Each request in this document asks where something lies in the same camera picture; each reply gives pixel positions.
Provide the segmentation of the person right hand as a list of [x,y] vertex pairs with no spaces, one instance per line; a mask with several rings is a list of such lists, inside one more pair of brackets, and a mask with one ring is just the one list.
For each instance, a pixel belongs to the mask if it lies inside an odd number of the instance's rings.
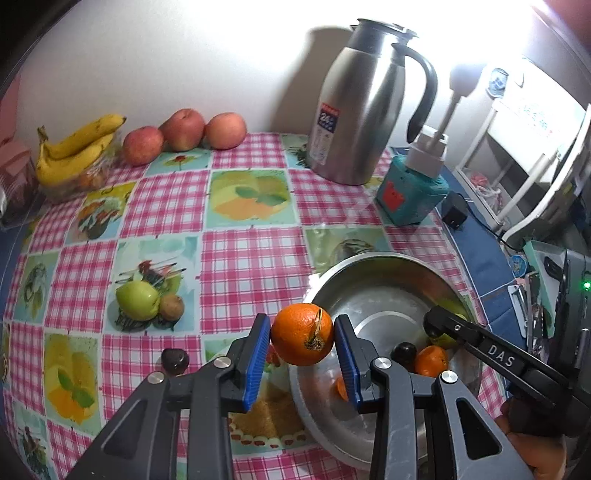
[[516,433],[508,418],[512,399],[504,402],[501,415],[495,419],[524,462],[538,480],[561,480],[567,464],[567,448],[563,438],[546,438]]

